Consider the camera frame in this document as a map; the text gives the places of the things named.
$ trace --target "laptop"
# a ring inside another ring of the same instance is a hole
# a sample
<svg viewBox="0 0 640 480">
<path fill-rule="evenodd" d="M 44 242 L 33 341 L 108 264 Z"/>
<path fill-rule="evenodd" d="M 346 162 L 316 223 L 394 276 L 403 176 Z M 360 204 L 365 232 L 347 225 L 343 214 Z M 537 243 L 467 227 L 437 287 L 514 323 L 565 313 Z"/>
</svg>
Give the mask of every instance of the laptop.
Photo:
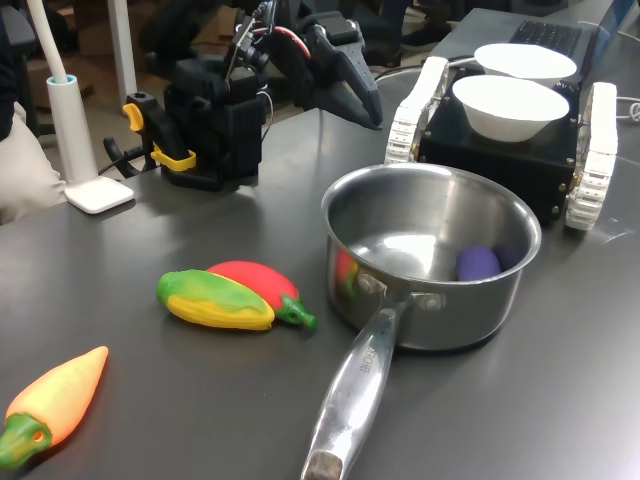
<svg viewBox="0 0 640 480">
<path fill-rule="evenodd" d="M 453 60 L 472 56 L 477 48 L 491 43 L 535 44 L 571 58 L 578 70 L 565 81 L 580 84 L 601 60 L 635 3 L 636 0 L 612 0 L 599 25 L 475 8 L 432 55 Z"/>
</svg>

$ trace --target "red wire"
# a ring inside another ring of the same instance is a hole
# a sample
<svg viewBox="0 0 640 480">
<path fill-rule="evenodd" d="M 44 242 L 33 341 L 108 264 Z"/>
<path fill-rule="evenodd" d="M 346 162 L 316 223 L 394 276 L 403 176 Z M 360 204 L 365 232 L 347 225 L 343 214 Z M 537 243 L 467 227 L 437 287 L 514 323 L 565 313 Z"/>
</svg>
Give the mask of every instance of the red wire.
<svg viewBox="0 0 640 480">
<path fill-rule="evenodd" d="M 307 57 L 307 59 L 311 58 L 311 53 L 309 52 L 309 49 L 304 44 L 304 42 L 300 40 L 300 37 L 298 37 L 295 33 L 293 33 L 291 30 L 285 27 L 275 27 L 274 30 L 276 32 L 287 35 L 289 38 L 291 38 L 291 40 L 293 40 L 296 43 L 296 45 L 300 47 L 300 49 L 302 50 L 302 53 L 304 53 L 304 56 Z M 253 30 L 253 33 L 263 34 L 266 31 L 267 31 L 266 28 L 256 28 L 255 30 Z"/>
</svg>

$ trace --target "white bowl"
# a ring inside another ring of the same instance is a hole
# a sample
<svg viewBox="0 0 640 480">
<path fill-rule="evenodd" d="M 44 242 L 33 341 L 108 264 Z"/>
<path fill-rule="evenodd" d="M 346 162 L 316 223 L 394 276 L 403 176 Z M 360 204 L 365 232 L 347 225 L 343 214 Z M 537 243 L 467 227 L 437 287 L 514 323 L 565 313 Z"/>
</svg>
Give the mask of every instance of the white bowl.
<svg viewBox="0 0 640 480">
<path fill-rule="evenodd" d="M 569 112 L 559 93 L 530 80 L 474 75 L 453 84 L 471 128 L 500 142 L 529 140 L 552 120 Z"/>
<path fill-rule="evenodd" d="M 485 73 L 533 80 L 549 88 L 578 69 L 569 57 L 538 45 L 494 43 L 480 47 L 474 56 Z"/>
</svg>

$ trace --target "laptop keyboard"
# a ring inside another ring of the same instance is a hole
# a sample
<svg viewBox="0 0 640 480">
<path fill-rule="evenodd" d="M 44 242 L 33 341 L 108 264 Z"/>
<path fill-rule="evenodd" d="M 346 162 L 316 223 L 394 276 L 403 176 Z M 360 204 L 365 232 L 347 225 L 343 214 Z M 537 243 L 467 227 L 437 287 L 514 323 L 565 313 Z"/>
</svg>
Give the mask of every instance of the laptop keyboard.
<svg viewBox="0 0 640 480">
<path fill-rule="evenodd" d="M 571 57 L 581 33 L 582 30 L 580 28 L 527 20 L 522 22 L 522 25 L 516 30 L 509 43 L 540 45 Z"/>
</svg>

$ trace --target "white lamp base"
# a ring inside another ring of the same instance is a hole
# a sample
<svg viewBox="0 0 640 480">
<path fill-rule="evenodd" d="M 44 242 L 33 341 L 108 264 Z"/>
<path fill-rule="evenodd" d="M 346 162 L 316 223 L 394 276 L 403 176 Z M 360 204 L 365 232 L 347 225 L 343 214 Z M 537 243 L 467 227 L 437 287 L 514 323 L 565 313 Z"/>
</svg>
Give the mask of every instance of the white lamp base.
<svg viewBox="0 0 640 480">
<path fill-rule="evenodd" d="M 80 210 L 96 214 L 133 200 L 133 190 L 106 177 L 67 185 L 64 194 Z"/>
</svg>

